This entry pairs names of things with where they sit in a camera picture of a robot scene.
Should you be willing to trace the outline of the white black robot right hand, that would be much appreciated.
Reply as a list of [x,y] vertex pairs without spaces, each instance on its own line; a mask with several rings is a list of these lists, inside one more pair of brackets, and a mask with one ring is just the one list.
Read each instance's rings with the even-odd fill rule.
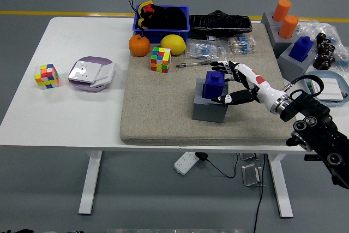
[[245,87],[244,90],[214,97],[211,101],[226,105],[239,105],[256,101],[264,104],[269,112],[276,114],[281,102],[287,98],[286,92],[273,89],[262,76],[243,63],[217,61],[211,62],[210,65],[213,70],[231,76],[225,79],[225,82],[235,81],[242,83]]

